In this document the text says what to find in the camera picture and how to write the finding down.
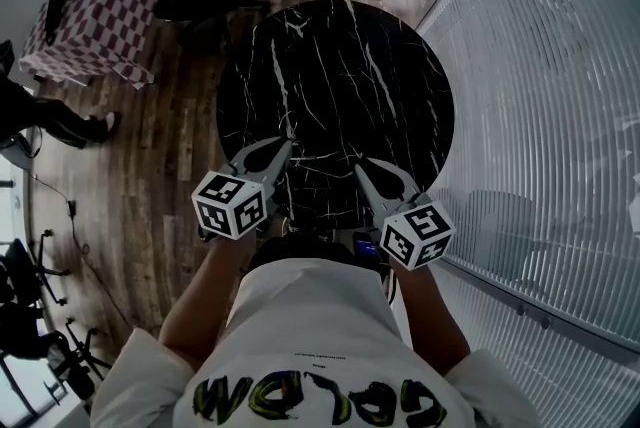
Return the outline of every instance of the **wooden floor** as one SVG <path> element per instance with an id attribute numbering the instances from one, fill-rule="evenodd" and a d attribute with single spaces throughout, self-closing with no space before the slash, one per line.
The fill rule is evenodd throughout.
<path id="1" fill-rule="evenodd" d="M 273 10 L 307 0 L 271 0 Z M 356 0 L 378 6 L 414 26 L 428 0 Z M 234 42 L 259 22 L 259 15 L 230 16 Z M 56 324 L 66 316 L 102 331 L 103 355 L 115 356 L 132 326 L 157 334 L 172 304 L 207 253 L 196 236 L 190 194 L 207 170 L 225 157 L 215 118 L 216 88 L 224 53 L 207 50 L 206 27 L 195 43 L 176 43 L 178 27 L 156 22 L 149 29 L 139 62 L 157 82 L 140 91 L 117 76 L 96 78 L 87 88 L 43 85 L 41 95 L 63 99 L 80 115 L 120 111 L 122 125 L 102 148 L 75 150 L 45 135 L 35 172 L 77 202 L 76 236 L 124 317 L 80 259 L 64 201 L 38 183 L 32 186 L 32 232 L 51 228 L 50 263 L 72 275 L 54 287 L 68 305 L 53 309 Z"/>

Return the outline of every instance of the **checkered tablecloth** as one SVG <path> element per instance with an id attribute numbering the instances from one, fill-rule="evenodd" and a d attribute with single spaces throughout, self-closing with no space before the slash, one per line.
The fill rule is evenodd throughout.
<path id="1" fill-rule="evenodd" d="M 135 63 L 156 0 L 70 0 L 54 43 L 45 42 L 47 3 L 22 51 L 20 70 L 54 81 L 116 71 L 140 88 L 154 76 Z"/>

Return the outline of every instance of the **person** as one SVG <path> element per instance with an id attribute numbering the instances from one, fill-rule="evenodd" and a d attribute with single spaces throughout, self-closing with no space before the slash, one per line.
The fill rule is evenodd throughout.
<path id="1" fill-rule="evenodd" d="M 23 129 L 38 126 L 61 142 L 84 148 L 101 144 L 116 131 L 120 114 L 109 112 L 104 119 L 83 119 L 59 99 L 35 97 L 22 85 L 0 75 L 0 147 L 16 140 Z"/>
<path id="2" fill-rule="evenodd" d="M 159 339 L 134 330 L 93 428 L 539 426 L 502 364 L 470 352 L 428 267 L 390 260 L 411 349 L 365 258 L 311 234 L 272 238 L 251 259 L 255 245 L 253 232 L 214 240 Z"/>

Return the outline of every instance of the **black letter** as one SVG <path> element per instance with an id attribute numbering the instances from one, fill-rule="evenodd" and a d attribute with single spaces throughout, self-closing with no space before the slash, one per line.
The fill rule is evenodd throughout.
<path id="1" fill-rule="evenodd" d="M 447 417 L 447 411 L 438 402 L 431 391 L 422 382 L 405 380 L 400 393 L 400 405 L 404 412 L 415 412 L 420 410 L 420 398 L 429 398 L 433 404 L 427 410 L 419 414 L 407 416 L 407 426 L 409 428 L 437 428 Z"/>
<path id="2" fill-rule="evenodd" d="M 270 400 L 273 391 L 282 390 L 281 400 Z M 249 396 L 249 408 L 265 419 L 289 419 L 287 411 L 304 399 L 300 371 L 276 371 L 260 380 Z"/>
<path id="3" fill-rule="evenodd" d="M 360 418 L 373 426 L 391 426 L 396 413 L 396 393 L 387 384 L 371 382 L 366 391 L 350 392 L 349 399 L 356 406 Z M 378 412 L 371 412 L 365 405 L 378 407 Z"/>
<path id="4" fill-rule="evenodd" d="M 227 377 L 217 378 L 207 387 L 209 380 L 201 382 L 193 393 L 193 413 L 200 414 L 209 421 L 213 421 L 213 412 L 218 409 L 218 424 L 224 424 L 245 399 L 253 379 L 241 378 L 233 389 L 229 398 Z"/>
<path id="5" fill-rule="evenodd" d="M 349 402 L 349 399 L 340 392 L 338 384 L 333 380 L 329 380 L 328 378 L 324 378 L 314 373 L 305 373 L 304 376 L 310 376 L 314 384 L 321 389 L 330 391 L 331 394 L 333 394 L 333 398 L 336 403 L 333 407 L 333 418 L 331 419 L 331 424 L 337 426 L 342 423 L 346 423 L 351 417 L 351 403 Z"/>

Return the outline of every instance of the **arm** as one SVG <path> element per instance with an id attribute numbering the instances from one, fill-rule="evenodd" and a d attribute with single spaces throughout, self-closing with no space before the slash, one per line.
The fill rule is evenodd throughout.
<path id="1" fill-rule="evenodd" d="M 429 267 L 408 271 L 389 261 L 402 290 L 414 351 L 480 414 L 484 424 L 478 426 L 539 428 L 535 409 L 504 365 L 486 350 L 471 354 Z"/>
<path id="2" fill-rule="evenodd" d="M 93 428 L 171 426 L 173 406 L 211 354 L 255 233 L 219 238 L 162 325 L 160 342 L 136 329 L 98 390 Z"/>
<path id="3" fill-rule="evenodd" d="M 428 266 L 409 271 L 389 259 L 407 309 L 413 350 L 444 376 L 471 351 Z"/>
<path id="4" fill-rule="evenodd" d="M 237 241 L 214 240 L 191 284 L 162 325 L 160 343 L 195 371 L 213 351 L 238 272 L 255 250 L 255 231 Z"/>

